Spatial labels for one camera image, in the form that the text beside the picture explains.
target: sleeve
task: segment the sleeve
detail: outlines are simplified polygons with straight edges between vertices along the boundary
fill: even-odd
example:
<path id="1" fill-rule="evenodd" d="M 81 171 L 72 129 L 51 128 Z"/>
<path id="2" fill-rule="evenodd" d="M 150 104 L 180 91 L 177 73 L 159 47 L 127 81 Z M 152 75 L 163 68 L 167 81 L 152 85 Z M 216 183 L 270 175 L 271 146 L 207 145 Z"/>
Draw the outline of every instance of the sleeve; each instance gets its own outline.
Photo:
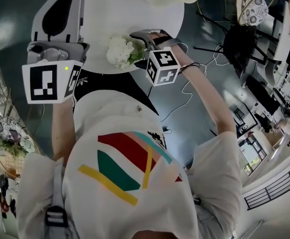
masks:
<path id="1" fill-rule="evenodd" d="M 43 239 L 45 211 L 51 204 L 55 162 L 38 154 L 25 158 L 16 203 L 20 239 Z"/>
<path id="2" fill-rule="evenodd" d="M 188 180 L 195 201 L 198 228 L 204 239 L 227 239 L 240 214 L 239 146 L 224 132 L 197 147 Z"/>

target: gray floor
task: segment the gray floor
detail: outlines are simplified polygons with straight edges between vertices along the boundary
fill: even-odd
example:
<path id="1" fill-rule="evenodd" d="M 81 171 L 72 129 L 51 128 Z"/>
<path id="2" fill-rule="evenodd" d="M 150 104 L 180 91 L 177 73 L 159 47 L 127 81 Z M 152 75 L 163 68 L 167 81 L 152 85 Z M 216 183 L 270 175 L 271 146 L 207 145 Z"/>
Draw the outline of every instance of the gray floor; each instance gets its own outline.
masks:
<path id="1" fill-rule="evenodd" d="M 26 63 L 26 48 L 30 41 L 32 20 L 37 10 L 45 0 L 0 0 L 0 67 L 5 83 L 12 87 L 12 99 L 18 109 L 20 116 L 26 121 L 29 105 L 26 103 L 21 66 Z M 214 20 L 222 20 L 224 14 L 223 0 L 199 0 L 203 13 Z M 212 53 L 193 50 L 194 45 L 214 49 L 217 44 L 222 43 L 224 33 L 220 28 L 211 23 L 204 22 L 196 15 L 197 5 L 185 5 L 185 17 L 179 38 L 188 44 L 189 56 L 199 63 L 206 64 L 212 60 Z M 227 60 L 220 55 L 218 63 L 226 63 Z M 253 71 L 254 64 L 249 65 L 248 70 Z M 145 71 L 137 70 L 132 72 L 134 79 L 146 92 L 149 82 L 145 78 Z M 241 82 L 231 65 L 217 66 L 215 62 L 207 69 L 207 78 L 225 98 L 229 106 L 240 107 L 247 102 L 252 105 L 253 100 L 247 98 L 248 93 L 241 88 Z M 179 76 L 175 84 L 155 87 L 152 89 L 150 99 L 160 114 L 165 118 L 171 110 L 184 104 L 189 95 L 181 93 L 186 84 L 186 79 Z M 166 142 L 169 152 L 181 163 L 188 162 L 194 152 L 195 146 L 211 139 L 215 127 L 209 118 L 204 105 L 195 93 L 191 85 L 185 88 L 185 92 L 192 92 L 194 95 L 189 104 L 176 111 L 162 125 L 172 130 L 172 134 L 166 135 Z M 33 106 L 29 119 L 29 131 L 35 129 L 42 112 L 42 106 Z M 35 139 L 44 150 L 51 156 L 51 118 L 52 106 L 45 106 L 45 114 L 40 124 Z"/>

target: round table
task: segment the round table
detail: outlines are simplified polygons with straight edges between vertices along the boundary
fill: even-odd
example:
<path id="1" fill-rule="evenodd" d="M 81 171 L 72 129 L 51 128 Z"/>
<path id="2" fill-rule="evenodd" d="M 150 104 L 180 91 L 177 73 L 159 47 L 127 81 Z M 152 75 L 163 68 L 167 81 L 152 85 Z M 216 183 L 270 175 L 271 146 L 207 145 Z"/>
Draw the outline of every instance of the round table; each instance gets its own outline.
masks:
<path id="1" fill-rule="evenodd" d="M 145 0 L 85 0 L 84 25 L 80 34 L 90 45 L 83 69 L 94 73 L 118 74 L 137 67 L 118 69 L 106 59 L 110 37 L 115 34 L 161 28 L 176 37 L 184 18 L 184 3 L 154 7 Z"/>

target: green stripe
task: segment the green stripe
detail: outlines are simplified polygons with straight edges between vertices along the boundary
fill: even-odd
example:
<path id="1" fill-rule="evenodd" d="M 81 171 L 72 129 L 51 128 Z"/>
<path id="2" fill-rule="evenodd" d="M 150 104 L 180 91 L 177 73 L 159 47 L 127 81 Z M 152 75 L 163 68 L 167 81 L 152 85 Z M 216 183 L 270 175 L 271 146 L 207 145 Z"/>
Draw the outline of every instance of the green stripe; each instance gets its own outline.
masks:
<path id="1" fill-rule="evenodd" d="M 97 151 L 99 172 L 124 191 L 140 189 L 141 185 L 130 177 L 108 154 Z"/>

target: white table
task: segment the white table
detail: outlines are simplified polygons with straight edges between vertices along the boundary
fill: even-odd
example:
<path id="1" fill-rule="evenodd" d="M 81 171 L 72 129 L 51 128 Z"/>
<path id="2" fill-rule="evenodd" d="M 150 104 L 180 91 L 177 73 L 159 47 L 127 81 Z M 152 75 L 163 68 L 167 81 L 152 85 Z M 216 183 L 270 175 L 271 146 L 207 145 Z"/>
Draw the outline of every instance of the white table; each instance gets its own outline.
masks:
<path id="1" fill-rule="evenodd" d="M 115 33 L 129 35 L 148 28 L 162 28 L 172 37 L 176 37 L 183 17 L 184 3 L 154 7 L 145 0 L 85 0 L 84 25 L 80 34 L 91 47 L 83 68 L 102 74 L 136 70 L 134 65 L 121 70 L 107 61 L 110 37 Z"/>
<path id="2" fill-rule="evenodd" d="M 286 61 L 290 52 L 290 12 L 289 4 L 285 1 L 284 22 L 280 29 L 279 42 L 275 51 L 274 60 Z"/>

